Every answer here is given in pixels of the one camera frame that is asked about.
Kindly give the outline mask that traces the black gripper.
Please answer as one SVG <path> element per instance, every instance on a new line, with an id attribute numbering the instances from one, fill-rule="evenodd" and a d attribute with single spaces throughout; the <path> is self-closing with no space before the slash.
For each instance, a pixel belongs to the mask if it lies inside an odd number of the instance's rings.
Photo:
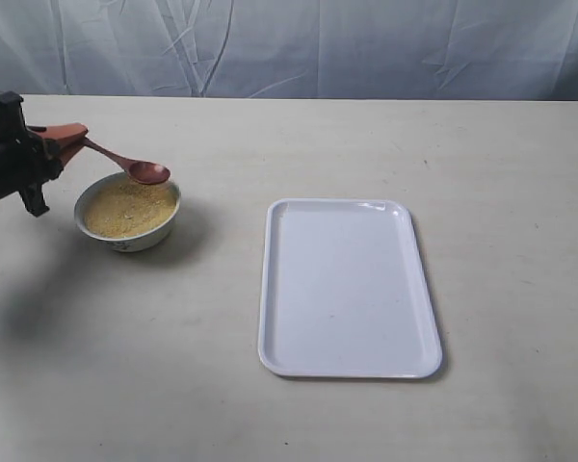
<path id="1" fill-rule="evenodd" d="M 22 102 L 13 91 L 0 94 L 0 200 L 18 193 L 26 211 L 39 217 L 49 211 L 43 185 L 57 179 L 85 147 L 89 129 L 78 122 L 27 126 Z"/>

